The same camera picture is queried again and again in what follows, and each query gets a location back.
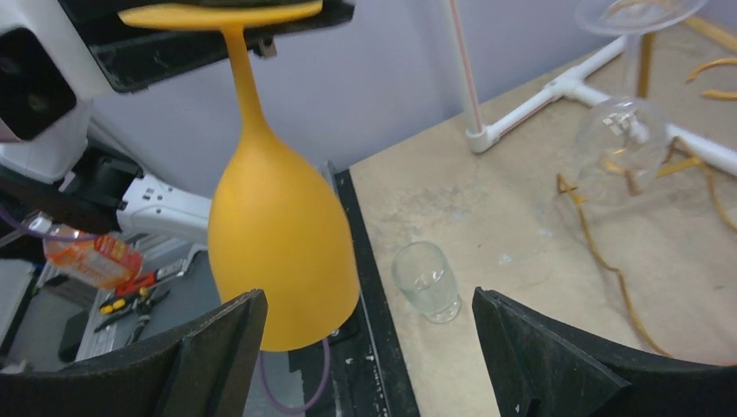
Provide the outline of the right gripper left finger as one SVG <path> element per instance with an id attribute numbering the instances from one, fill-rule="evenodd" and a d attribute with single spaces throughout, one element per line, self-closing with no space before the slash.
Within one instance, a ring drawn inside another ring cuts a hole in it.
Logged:
<path id="1" fill-rule="evenodd" d="M 3 416 L 241 416 L 267 318 L 266 295 L 56 372 L 2 374 Z"/>

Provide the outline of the white PVC pipe frame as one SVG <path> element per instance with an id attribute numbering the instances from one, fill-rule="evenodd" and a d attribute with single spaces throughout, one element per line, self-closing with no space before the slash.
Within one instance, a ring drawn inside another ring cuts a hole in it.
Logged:
<path id="1" fill-rule="evenodd" d="M 481 154 L 496 145 L 507 133 L 526 122 L 549 104 L 566 98 L 578 103 L 595 106 L 609 98 L 608 94 L 587 85 L 586 80 L 597 70 L 618 56 L 629 51 L 639 55 L 634 59 L 626 75 L 642 89 L 649 79 L 649 49 L 646 38 L 655 31 L 684 22 L 727 48 L 736 47 L 736 38 L 707 21 L 695 17 L 705 6 L 703 1 L 583 1 L 575 12 L 576 22 L 586 31 L 611 36 L 610 44 L 596 51 L 579 64 L 562 72 L 546 83 L 529 99 L 502 116 L 496 122 L 486 124 L 480 110 L 475 89 L 461 18 L 455 1 L 444 1 L 442 7 L 447 18 L 452 50 L 458 66 L 460 91 L 467 117 L 466 143 L 471 152 Z"/>

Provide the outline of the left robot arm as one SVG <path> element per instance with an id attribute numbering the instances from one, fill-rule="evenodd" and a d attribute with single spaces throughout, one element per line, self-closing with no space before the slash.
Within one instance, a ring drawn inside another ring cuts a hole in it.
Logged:
<path id="1" fill-rule="evenodd" d="M 1 197 L 88 233 L 206 239 L 209 200 L 161 182 L 88 131 L 91 101 L 133 93 L 276 36 L 351 21 L 347 1 L 4 1 Z"/>

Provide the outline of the red handled pliers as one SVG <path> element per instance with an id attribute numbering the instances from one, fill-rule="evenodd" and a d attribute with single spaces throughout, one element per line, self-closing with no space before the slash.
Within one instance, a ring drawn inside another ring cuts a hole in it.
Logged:
<path id="1" fill-rule="evenodd" d="M 153 288 L 168 279 L 183 276 L 189 264 L 190 261 L 188 259 L 181 259 L 165 267 L 139 275 L 137 278 L 126 281 L 118 286 L 114 292 L 115 297 L 125 297 L 137 293 L 140 288 Z"/>

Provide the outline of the black mounting base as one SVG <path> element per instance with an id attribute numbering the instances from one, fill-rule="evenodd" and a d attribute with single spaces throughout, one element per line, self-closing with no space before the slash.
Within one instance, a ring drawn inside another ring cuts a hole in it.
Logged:
<path id="1" fill-rule="evenodd" d="M 330 380 L 307 416 L 417 416 L 384 286 L 348 170 L 319 168 L 349 220 L 361 296 L 354 313 L 329 338 Z"/>

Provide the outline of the yellow handled pliers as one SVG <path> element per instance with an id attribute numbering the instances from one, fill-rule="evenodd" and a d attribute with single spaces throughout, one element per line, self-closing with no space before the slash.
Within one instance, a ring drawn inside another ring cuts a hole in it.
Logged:
<path id="1" fill-rule="evenodd" d="M 165 300 L 169 294 L 169 289 L 161 292 L 159 287 L 141 287 L 129 298 L 120 298 L 114 302 L 104 303 L 100 307 L 100 313 L 105 315 L 106 319 L 94 329 L 94 333 L 97 334 L 117 321 L 131 314 L 136 314 L 138 319 L 124 346 L 127 347 L 136 343 L 140 339 L 143 330 L 150 323 L 154 307 Z"/>

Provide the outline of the yellow plastic goblet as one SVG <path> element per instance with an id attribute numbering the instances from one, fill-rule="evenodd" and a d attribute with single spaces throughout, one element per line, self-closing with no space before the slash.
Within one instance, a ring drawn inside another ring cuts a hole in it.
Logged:
<path id="1" fill-rule="evenodd" d="M 322 175 L 270 128 L 244 35 L 316 16 L 322 8 L 320 1 L 241 8 L 162 3 L 120 13 L 131 27 L 223 36 L 242 132 L 211 203 L 209 263 L 223 301 L 264 292 L 261 348 L 267 352 L 327 338 L 352 315 L 360 295 L 347 216 Z"/>

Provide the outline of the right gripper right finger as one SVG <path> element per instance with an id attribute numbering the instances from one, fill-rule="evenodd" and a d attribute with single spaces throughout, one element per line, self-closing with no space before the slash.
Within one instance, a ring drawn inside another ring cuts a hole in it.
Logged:
<path id="1" fill-rule="evenodd" d="M 477 288 L 475 326 L 502 416 L 734 416 L 736 368 L 667 358 Z"/>

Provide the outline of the round clear wine glass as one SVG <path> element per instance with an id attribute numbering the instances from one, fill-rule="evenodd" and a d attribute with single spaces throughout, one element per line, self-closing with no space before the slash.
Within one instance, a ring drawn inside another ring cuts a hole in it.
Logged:
<path id="1" fill-rule="evenodd" d="M 620 206 L 642 195 L 663 163 L 670 139 L 661 111 L 638 93 L 643 37 L 693 15 L 702 1 L 583 1 L 576 22 L 598 35 L 619 36 L 621 90 L 582 119 L 574 184 L 589 202 Z"/>

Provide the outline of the gold wire glass rack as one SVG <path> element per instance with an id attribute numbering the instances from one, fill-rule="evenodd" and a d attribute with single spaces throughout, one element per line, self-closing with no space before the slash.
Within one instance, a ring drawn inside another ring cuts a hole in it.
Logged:
<path id="1" fill-rule="evenodd" d="M 649 87 L 648 82 L 649 79 L 644 83 L 642 89 L 638 89 L 639 95 L 646 99 L 647 89 Z M 726 225 L 728 225 L 730 229 L 735 229 L 735 223 L 732 222 L 732 220 L 728 217 L 719 201 L 719 198 L 715 194 L 714 177 L 711 170 L 707 167 L 706 163 L 703 161 L 702 158 L 698 156 L 698 154 L 687 144 L 687 142 L 682 137 L 670 135 L 668 124 L 667 134 L 670 139 L 670 143 L 667 147 L 667 154 L 663 163 L 658 169 L 654 181 L 686 169 L 700 169 L 705 176 L 707 192 L 709 193 L 709 197 L 715 211 L 719 214 L 721 220 L 724 221 L 724 223 L 726 223 Z M 629 320 L 634 327 L 635 333 L 637 333 L 637 335 L 647 344 L 647 346 L 655 351 L 657 354 L 669 357 L 671 354 L 653 339 L 651 334 L 647 331 L 645 324 L 638 315 L 635 305 L 632 302 L 629 290 L 627 288 L 627 280 L 624 273 L 620 268 L 617 268 L 616 266 L 610 264 L 605 259 L 605 257 L 601 253 L 600 248 L 598 247 L 598 244 L 595 242 L 589 226 L 588 219 L 584 211 L 586 203 L 589 202 L 588 199 L 578 192 L 574 182 L 568 182 L 563 175 L 557 175 L 555 180 L 558 193 L 566 195 L 574 205 L 575 212 L 578 215 L 578 219 L 581 225 L 581 231 L 588 246 L 588 250 L 594 258 L 594 261 L 600 268 L 608 271 L 615 276 L 621 298 L 627 310 Z"/>

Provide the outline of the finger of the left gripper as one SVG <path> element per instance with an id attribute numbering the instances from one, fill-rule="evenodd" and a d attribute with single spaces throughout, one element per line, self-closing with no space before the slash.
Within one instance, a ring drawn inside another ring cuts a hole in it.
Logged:
<path id="1" fill-rule="evenodd" d="M 132 93 L 151 84 L 180 76 L 228 57 L 219 31 L 172 31 L 130 27 L 118 12 L 143 6 L 178 3 L 195 6 L 269 7 L 307 1 L 58 1 L 90 50 L 111 88 Z M 272 23 L 244 30 L 248 51 L 264 57 L 259 42 L 273 43 L 275 36 L 321 30 L 350 22 L 351 1 L 323 1 L 322 11 L 291 23 Z"/>

